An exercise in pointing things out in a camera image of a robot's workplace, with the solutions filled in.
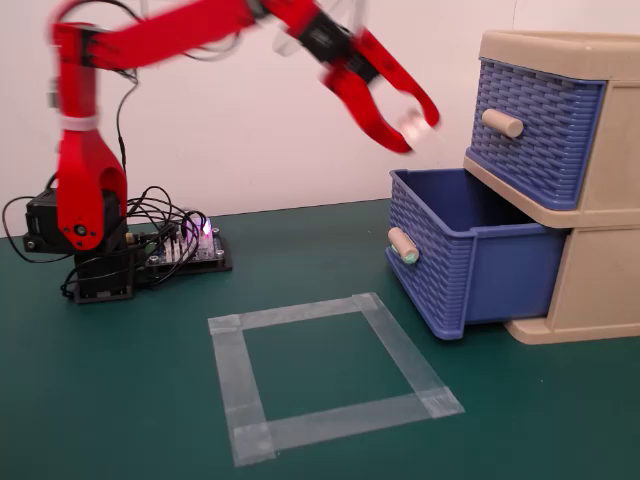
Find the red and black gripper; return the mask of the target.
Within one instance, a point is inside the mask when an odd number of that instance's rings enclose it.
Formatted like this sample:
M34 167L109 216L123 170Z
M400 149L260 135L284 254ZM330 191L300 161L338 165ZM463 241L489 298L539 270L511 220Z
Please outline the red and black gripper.
M397 91L418 101L432 128L439 124L439 110L418 82L368 29L363 28L357 34L355 47L353 39L348 29L324 12L319 12L298 36L301 45L320 63L340 67L327 73L324 85L343 102L360 129L391 152L410 153L412 148L405 138L381 115L368 84L380 74Z

